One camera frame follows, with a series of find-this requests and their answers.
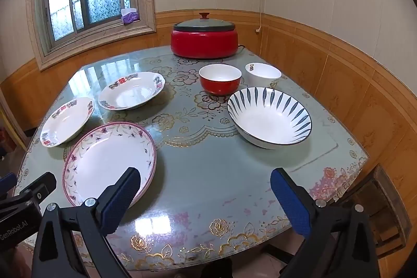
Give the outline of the white plate red characters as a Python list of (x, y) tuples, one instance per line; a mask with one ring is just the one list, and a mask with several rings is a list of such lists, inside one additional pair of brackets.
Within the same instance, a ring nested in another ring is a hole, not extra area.
[(75, 98), (54, 110), (40, 133), (44, 147), (55, 147), (80, 133), (93, 114), (94, 101), (89, 97)]
[(110, 111), (139, 107), (156, 97), (165, 87), (159, 73), (136, 72), (110, 83), (100, 93), (98, 103)]

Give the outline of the large blue striped bowl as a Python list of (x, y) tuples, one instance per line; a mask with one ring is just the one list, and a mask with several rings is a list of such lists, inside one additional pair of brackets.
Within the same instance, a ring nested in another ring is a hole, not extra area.
[(227, 101), (237, 131), (248, 142), (267, 150), (303, 142), (312, 132), (306, 108), (290, 95), (271, 88), (245, 88)]

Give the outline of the white bowl bear print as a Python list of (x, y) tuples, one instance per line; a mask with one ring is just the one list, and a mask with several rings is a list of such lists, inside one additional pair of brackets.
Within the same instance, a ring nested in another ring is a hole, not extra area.
[(274, 88), (281, 76), (281, 71), (269, 64), (252, 62), (245, 66), (245, 81), (249, 87)]

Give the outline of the red bowl white inside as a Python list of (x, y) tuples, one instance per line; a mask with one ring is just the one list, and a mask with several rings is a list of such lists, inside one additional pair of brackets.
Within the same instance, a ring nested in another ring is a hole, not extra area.
[(216, 96), (234, 93), (240, 85), (242, 72), (228, 64), (210, 64), (199, 70), (202, 88)]

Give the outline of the wooden stool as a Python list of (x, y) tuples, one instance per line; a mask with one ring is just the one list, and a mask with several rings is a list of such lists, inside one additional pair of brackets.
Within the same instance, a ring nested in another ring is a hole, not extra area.
[(406, 247), (411, 220), (398, 190), (382, 166), (377, 165), (335, 204), (342, 207), (362, 205), (369, 216), (379, 259)]

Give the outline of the pink floral rimmed plate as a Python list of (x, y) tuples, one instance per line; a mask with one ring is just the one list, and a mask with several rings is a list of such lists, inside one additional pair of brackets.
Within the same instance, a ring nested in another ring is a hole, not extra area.
[(156, 172), (157, 152), (150, 133), (135, 123), (112, 122), (85, 134), (69, 152), (62, 174), (67, 200), (81, 205), (98, 197), (129, 168), (140, 173), (134, 205), (147, 191)]

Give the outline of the floral glass table cover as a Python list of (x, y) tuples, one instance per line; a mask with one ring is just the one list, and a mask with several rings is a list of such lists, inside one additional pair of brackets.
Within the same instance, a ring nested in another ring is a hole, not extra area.
[(203, 61), (176, 57), (169, 47), (122, 54), (83, 66), (50, 107), (80, 97), (97, 99), (122, 76), (161, 74), (163, 91), (126, 111), (96, 106), (83, 134), (107, 123), (135, 123), (151, 135), (156, 170), (147, 191), (127, 211), (109, 243), (131, 274), (177, 269), (233, 255), (286, 231), (288, 220), (269, 183), (283, 167), (313, 198), (341, 197), (368, 156), (355, 138), (289, 78), (278, 101), (312, 117), (311, 134), (297, 145), (265, 150), (239, 134), (227, 99), (199, 82)]

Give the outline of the purple tissue pack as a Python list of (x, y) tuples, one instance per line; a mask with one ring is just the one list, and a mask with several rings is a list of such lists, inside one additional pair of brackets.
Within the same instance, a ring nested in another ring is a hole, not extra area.
[(140, 20), (139, 11), (136, 8), (122, 8), (121, 20), (124, 25)]

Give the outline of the red electric cooking pot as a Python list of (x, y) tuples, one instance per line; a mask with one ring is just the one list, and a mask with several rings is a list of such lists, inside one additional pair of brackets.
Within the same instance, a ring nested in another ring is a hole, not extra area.
[(187, 59), (221, 59), (238, 49), (235, 30), (224, 32), (171, 32), (170, 47), (178, 57)]

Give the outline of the grey pot lid red knob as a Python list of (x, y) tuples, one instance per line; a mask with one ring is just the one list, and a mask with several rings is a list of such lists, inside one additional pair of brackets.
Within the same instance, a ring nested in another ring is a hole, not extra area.
[(235, 24), (225, 20), (209, 18), (208, 12), (200, 13), (200, 18), (182, 21), (173, 25), (178, 32), (229, 32)]

